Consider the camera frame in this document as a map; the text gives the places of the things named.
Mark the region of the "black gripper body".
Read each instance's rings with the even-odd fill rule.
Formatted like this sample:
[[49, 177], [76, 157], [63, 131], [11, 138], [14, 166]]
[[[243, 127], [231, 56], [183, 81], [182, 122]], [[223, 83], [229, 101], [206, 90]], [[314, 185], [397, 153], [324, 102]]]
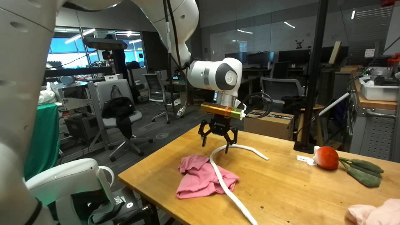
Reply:
[[214, 115], [211, 120], [203, 120], [201, 122], [201, 127], [202, 126], [208, 131], [208, 135], [216, 133], [224, 136], [224, 133], [229, 135], [229, 132], [238, 135], [238, 128], [232, 126], [231, 118], [219, 115]]

